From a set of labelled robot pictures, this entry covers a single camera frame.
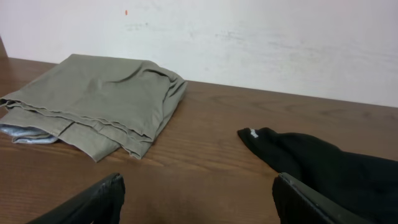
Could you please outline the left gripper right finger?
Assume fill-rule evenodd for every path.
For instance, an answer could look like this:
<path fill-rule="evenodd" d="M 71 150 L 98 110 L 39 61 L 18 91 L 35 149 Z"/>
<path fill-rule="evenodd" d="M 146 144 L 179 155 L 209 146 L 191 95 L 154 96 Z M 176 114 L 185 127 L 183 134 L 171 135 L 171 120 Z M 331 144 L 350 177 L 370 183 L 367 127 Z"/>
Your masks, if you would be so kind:
<path fill-rule="evenodd" d="M 367 224 L 369 222 L 285 172 L 274 179 L 272 196 L 281 224 Z"/>

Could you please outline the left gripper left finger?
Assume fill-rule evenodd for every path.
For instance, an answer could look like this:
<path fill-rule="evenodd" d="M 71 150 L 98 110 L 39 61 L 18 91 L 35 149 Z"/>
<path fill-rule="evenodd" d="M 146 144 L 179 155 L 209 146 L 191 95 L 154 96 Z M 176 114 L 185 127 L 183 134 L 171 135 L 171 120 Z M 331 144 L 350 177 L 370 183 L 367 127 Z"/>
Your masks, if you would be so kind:
<path fill-rule="evenodd" d="M 126 189 L 113 173 L 28 224 L 119 224 Z"/>

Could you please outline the black polo shirt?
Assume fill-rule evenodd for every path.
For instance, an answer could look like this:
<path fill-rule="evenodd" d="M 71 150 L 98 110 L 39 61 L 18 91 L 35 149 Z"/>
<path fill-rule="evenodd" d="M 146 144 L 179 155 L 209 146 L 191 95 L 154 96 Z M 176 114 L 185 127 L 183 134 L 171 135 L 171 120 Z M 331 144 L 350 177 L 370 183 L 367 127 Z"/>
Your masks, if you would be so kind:
<path fill-rule="evenodd" d="M 397 162 L 345 152 L 315 136 L 270 128 L 237 132 L 276 172 L 285 172 L 374 223 L 397 223 Z"/>

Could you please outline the folded khaki trousers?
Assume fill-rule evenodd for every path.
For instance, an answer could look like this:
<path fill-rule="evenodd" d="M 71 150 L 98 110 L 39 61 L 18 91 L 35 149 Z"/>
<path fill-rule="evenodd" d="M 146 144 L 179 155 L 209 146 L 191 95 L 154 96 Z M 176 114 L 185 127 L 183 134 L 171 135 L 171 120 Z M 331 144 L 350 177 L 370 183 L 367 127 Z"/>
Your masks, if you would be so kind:
<path fill-rule="evenodd" d="M 1 98 L 1 131 L 14 143 L 63 141 L 100 161 L 119 148 L 141 159 L 187 82 L 147 60 L 73 54 Z"/>

